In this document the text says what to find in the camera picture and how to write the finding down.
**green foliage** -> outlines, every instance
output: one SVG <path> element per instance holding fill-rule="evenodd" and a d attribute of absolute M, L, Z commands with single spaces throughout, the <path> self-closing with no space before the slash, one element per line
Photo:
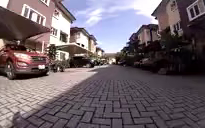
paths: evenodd
<path fill-rule="evenodd" d="M 48 56 L 51 60 L 56 60 L 57 48 L 54 44 L 48 47 Z"/>

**license plate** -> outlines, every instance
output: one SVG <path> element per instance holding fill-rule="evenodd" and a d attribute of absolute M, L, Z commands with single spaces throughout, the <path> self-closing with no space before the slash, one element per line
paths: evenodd
<path fill-rule="evenodd" d="M 38 65 L 38 69 L 45 69 L 45 65 Z"/>

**sky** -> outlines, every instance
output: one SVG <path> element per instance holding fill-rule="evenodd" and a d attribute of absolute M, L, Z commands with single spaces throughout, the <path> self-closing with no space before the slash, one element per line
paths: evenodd
<path fill-rule="evenodd" d="M 156 23 L 151 16 L 161 0 L 64 0 L 76 17 L 72 27 L 84 27 L 106 53 L 119 52 L 143 24 Z"/>

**carport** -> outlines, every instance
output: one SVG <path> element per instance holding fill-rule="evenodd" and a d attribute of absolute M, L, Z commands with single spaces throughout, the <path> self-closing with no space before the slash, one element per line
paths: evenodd
<path fill-rule="evenodd" d="M 0 39 L 25 41 L 50 29 L 0 6 Z"/>
<path fill-rule="evenodd" d="M 70 56 L 74 56 L 75 54 L 90 54 L 91 52 L 76 43 L 65 44 L 61 46 L 57 46 L 58 50 L 69 52 Z"/>

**car grille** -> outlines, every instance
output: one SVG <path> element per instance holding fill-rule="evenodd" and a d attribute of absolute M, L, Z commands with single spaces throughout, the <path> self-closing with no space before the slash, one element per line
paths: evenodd
<path fill-rule="evenodd" d="M 46 63 L 46 57 L 32 56 L 32 61 Z"/>

